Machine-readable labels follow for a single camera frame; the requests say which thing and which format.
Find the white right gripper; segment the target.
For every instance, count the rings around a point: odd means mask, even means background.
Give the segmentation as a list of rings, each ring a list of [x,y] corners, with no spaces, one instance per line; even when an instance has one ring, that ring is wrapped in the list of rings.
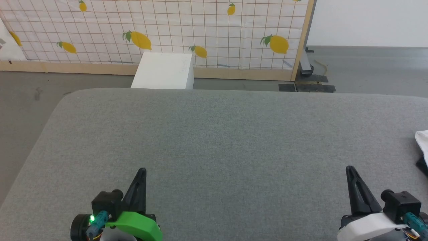
[[[384,213],[354,166],[345,169],[351,216],[366,216],[341,228],[337,241],[428,241],[428,226],[412,213],[396,224]]]

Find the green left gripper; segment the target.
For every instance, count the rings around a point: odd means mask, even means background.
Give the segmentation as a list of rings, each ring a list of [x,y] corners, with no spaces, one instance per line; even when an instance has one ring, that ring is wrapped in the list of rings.
[[[146,168],[139,168],[124,198],[124,212],[110,221],[107,212],[77,215],[70,226],[71,241],[163,241],[163,233],[146,215]]]

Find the black and white garment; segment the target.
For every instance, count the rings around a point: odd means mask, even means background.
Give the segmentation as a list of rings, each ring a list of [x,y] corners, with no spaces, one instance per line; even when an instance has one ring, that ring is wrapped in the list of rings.
[[[422,157],[416,162],[416,166],[428,177],[428,130],[417,131],[415,140],[422,151]]]

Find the grey fabric sofa seat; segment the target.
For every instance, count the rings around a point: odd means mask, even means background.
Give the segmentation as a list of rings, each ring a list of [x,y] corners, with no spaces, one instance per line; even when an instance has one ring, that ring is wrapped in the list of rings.
[[[0,208],[0,241],[70,241],[101,191],[147,169],[165,241],[329,241],[351,213],[346,166],[382,204],[428,213],[416,131],[428,99],[261,91],[87,89],[56,106]]]

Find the long black floor tape patch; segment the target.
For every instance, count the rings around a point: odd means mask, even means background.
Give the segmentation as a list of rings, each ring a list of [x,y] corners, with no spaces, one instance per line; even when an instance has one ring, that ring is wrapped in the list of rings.
[[[324,84],[295,84],[297,92],[316,92],[316,93],[334,93],[336,87],[334,85]]]

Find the white box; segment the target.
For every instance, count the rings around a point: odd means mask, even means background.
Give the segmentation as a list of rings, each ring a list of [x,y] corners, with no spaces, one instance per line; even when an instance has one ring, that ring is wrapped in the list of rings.
[[[191,54],[150,53],[142,55],[131,88],[193,89]]]

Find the black floor tape under foot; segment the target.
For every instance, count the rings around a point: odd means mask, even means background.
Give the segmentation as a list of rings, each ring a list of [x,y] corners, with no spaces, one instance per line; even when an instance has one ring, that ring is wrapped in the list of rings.
[[[301,81],[312,81],[312,82],[320,82],[320,83],[328,83],[328,78],[326,75],[301,75]]]

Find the grey metal partition foot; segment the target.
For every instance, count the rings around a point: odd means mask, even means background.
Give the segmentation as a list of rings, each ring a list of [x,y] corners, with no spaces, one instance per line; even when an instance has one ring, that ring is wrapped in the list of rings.
[[[301,55],[300,60],[300,74],[304,77],[309,77],[313,74],[314,67],[309,62],[309,58],[307,56],[307,53],[313,53],[312,50],[309,50],[307,47],[304,48],[303,53]]]

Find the lemon print partition screen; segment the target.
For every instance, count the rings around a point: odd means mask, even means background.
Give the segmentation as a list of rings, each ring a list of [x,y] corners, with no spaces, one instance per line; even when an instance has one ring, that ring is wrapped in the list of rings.
[[[293,81],[316,0],[0,0],[0,71],[134,75],[190,54],[197,78]]]

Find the small lemon print fabric panel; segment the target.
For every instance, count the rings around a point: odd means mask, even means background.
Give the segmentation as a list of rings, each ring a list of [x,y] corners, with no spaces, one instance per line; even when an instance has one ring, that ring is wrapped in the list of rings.
[[[27,61],[26,56],[0,19],[0,61]]]

